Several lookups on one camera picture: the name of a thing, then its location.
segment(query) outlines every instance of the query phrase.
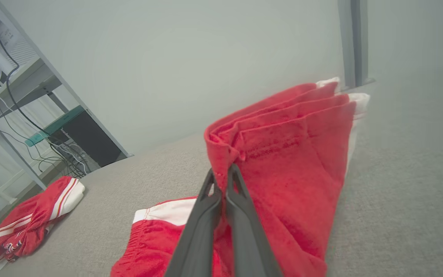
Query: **red cloth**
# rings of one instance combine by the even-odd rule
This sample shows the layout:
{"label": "red cloth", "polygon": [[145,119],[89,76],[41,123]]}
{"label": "red cloth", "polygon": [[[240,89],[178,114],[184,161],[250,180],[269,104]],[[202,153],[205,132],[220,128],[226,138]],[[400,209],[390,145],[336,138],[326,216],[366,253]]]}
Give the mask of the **red cloth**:
{"label": "red cloth", "polygon": [[78,179],[61,177],[15,207],[0,224],[0,261],[32,254],[49,227],[81,200],[83,190]]}
{"label": "red cloth", "polygon": [[[285,276],[325,276],[327,240],[354,147],[349,138],[368,101],[334,96],[336,86],[304,84],[277,93],[204,134],[223,191],[228,168],[239,166]],[[111,275],[163,276],[190,211],[181,207],[189,204],[173,200],[137,211],[128,248]],[[233,273],[230,232],[223,216],[215,231],[214,276]]]}

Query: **gray fabric surface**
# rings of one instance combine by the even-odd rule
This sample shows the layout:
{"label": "gray fabric surface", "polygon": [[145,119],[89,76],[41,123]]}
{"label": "gray fabric surface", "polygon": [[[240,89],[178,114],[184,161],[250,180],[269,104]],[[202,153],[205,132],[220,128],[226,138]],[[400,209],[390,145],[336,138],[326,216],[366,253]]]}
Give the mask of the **gray fabric surface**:
{"label": "gray fabric surface", "polygon": [[[361,90],[372,97],[336,212],[328,276],[443,276],[443,73]],[[209,167],[195,135],[93,172],[41,249],[1,276],[108,275],[134,212],[195,195]]]}

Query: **desk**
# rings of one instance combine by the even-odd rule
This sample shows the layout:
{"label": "desk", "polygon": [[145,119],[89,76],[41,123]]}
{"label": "desk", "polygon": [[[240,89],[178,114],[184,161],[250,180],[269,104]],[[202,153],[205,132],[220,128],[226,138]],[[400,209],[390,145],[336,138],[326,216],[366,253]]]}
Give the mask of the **desk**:
{"label": "desk", "polygon": [[[38,56],[29,61],[21,69],[18,70],[11,77],[10,89],[11,93],[19,107],[23,107],[28,103],[47,95],[56,105],[63,111],[68,112],[63,103],[52,92],[61,82],[51,72],[47,65]],[[6,86],[0,89],[0,97],[11,105],[12,100],[9,96]],[[0,100],[0,118],[16,110],[16,107],[10,106],[9,110],[5,104]],[[32,167],[25,161],[20,153],[14,148],[13,144],[9,142],[7,137],[0,131],[0,145],[5,151],[15,160],[15,162],[37,183],[42,189],[46,189],[46,185],[40,179],[39,175],[32,169]]]}

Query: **folded red garment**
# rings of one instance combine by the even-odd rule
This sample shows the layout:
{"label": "folded red garment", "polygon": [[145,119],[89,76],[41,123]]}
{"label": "folded red garment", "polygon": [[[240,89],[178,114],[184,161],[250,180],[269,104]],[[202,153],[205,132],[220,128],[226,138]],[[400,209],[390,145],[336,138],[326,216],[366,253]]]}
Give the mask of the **folded red garment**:
{"label": "folded red garment", "polygon": [[0,224],[0,266],[32,254],[53,224],[78,205],[84,190],[78,179],[61,177],[15,207]]}
{"label": "folded red garment", "polygon": [[[208,157],[225,190],[236,163],[286,276],[324,276],[327,239],[356,127],[369,97],[334,96],[331,81],[294,87],[239,110],[205,132]],[[112,275],[162,276],[195,199],[136,212],[124,256]],[[214,276],[231,276],[230,227],[215,231]]]}

